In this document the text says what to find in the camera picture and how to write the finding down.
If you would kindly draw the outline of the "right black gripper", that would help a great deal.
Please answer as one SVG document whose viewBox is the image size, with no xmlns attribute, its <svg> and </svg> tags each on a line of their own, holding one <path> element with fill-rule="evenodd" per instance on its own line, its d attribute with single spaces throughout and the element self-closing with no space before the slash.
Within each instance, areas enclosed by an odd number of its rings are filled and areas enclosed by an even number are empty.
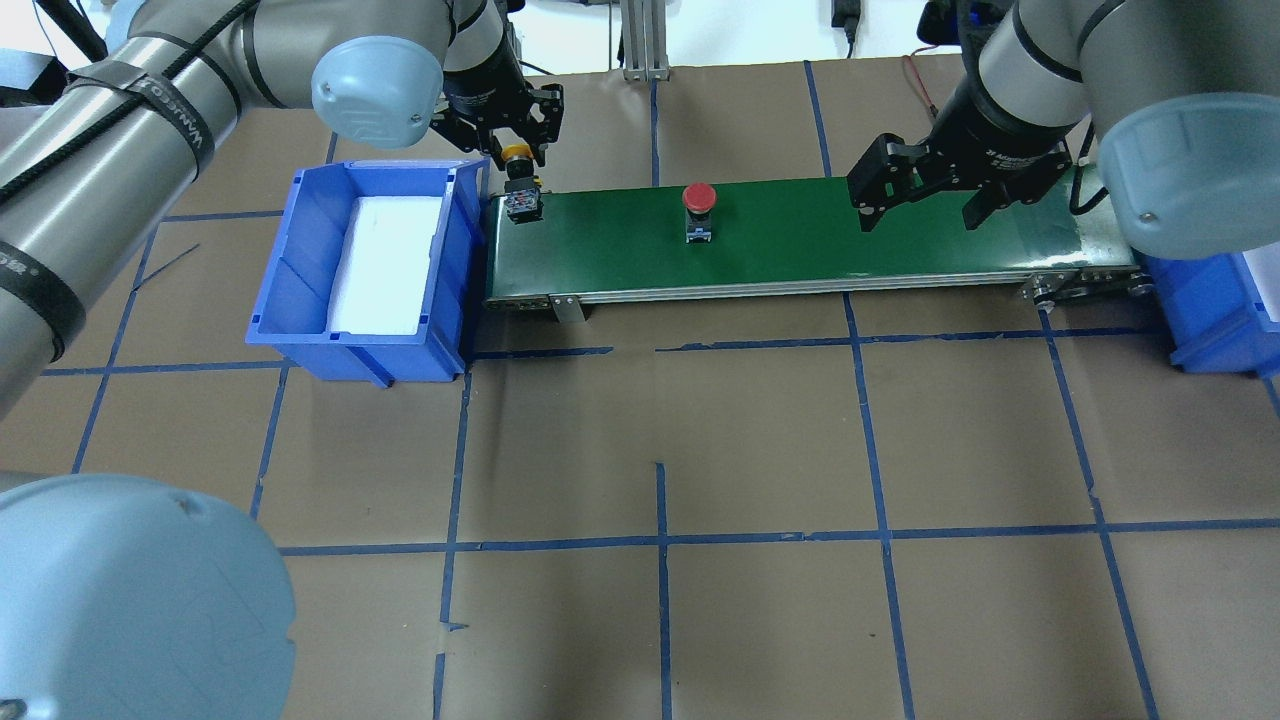
<svg viewBox="0 0 1280 720">
<path fill-rule="evenodd" d="M 1057 129 L 1019 135 L 968 100 L 945 108 L 923 140 L 877 136 L 846 174 L 859 227 L 870 233 L 888 210 L 941 192 L 969 192 L 966 231 L 1018 204 L 1041 201 L 1068 173 L 1073 158 Z"/>
</svg>

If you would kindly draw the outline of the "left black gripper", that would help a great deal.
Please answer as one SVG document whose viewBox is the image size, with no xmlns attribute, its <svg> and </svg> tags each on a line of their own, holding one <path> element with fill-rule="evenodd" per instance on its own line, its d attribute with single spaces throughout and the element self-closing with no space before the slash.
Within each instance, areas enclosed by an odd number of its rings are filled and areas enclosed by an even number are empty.
<svg viewBox="0 0 1280 720">
<path fill-rule="evenodd" d="M 499 149 L 497 132 L 509 129 L 532 149 L 538 167 L 545 167 L 550 146 L 561 137 L 563 86 L 536 88 L 522 69 L 512 56 L 495 55 L 466 70 L 447 70 L 431 129 L 461 152 L 488 158 Z"/>
</svg>

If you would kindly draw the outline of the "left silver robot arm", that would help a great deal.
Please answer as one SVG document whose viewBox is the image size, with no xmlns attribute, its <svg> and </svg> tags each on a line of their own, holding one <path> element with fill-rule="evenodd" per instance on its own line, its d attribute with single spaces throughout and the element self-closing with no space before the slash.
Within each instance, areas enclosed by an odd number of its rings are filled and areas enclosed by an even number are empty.
<svg viewBox="0 0 1280 720">
<path fill-rule="evenodd" d="M 564 91 L 524 74 L 517 1 L 137 1 L 3 154 L 3 411 L 59 361 L 125 263 L 255 108 L 340 137 L 428 132 L 498 167 L 508 129 L 544 165 Z"/>
</svg>

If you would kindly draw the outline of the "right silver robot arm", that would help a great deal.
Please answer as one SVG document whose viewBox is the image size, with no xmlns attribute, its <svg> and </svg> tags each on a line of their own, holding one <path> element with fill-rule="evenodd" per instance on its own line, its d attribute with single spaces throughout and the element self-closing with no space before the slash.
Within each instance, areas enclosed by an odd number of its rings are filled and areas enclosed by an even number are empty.
<svg viewBox="0 0 1280 720">
<path fill-rule="evenodd" d="M 1189 260 L 1277 242 L 1275 1 L 1014 1 L 991 31 L 955 3 L 965 74 L 931 132 L 882 135 L 847 174 L 863 231 L 966 191 L 970 231 L 1038 202 L 1088 122 L 1123 238 Z"/>
</svg>

